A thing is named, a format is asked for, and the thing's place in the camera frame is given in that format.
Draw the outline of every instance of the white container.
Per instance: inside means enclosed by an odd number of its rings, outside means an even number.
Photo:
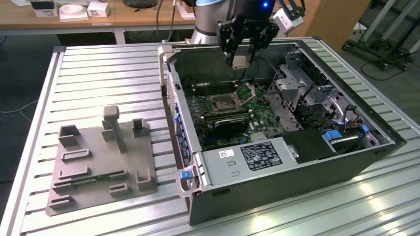
[[[60,7],[60,21],[86,21],[89,18],[86,16],[85,8],[76,4],[66,4]]]
[[[34,15],[37,17],[58,16],[57,4],[50,1],[32,1],[30,2]]]
[[[360,40],[360,38],[361,38],[361,35],[365,33],[366,29],[368,29],[368,28],[366,28],[362,24],[360,24],[360,23],[357,22],[357,24],[354,25],[353,31],[352,31],[352,33],[349,34],[348,39],[350,39],[350,40],[353,40],[354,42],[357,42],[357,41]]]
[[[90,17],[108,17],[109,6],[105,2],[90,2],[86,8],[86,13]]]

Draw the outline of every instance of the power supply label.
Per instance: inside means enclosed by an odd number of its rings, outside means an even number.
[[[252,171],[282,164],[270,142],[241,147],[241,152]]]

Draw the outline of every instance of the blue tab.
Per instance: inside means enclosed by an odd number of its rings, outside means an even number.
[[[177,119],[178,119],[178,113],[174,114],[173,122],[176,122]]]
[[[189,180],[189,179],[192,179],[193,177],[194,177],[194,176],[193,176],[193,174],[192,174],[192,171],[182,171],[182,172],[178,173],[178,179],[180,179],[181,181]]]
[[[340,131],[334,129],[325,132],[325,138],[328,141],[330,141],[333,139],[342,138],[342,135],[340,134]]]
[[[368,131],[369,131],[369,128],[368,128],[368,126],[365,124],[361,125],[361,131],[362,131],[364,134],[366,134]]]

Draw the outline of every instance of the green circuit board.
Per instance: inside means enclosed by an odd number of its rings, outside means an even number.
[[[230,93],[189,94],[186,103],[202,150],[269,139],[284,132],[264,90],[249,84],[238,84]]]

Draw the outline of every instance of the slotted aluminum table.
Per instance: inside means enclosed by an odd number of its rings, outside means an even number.
[[[2,217],[0,235],[413,235],[420,231],[420,127],[332,49],[300,38],[408,140],[350,181],[197,226],[174,188],[174,159],[162,109],[158,44],[68,47],[54,52]],[[120,122],[150,124],[154,194],[45,215],[58,127],[97,126],[102,106]]]

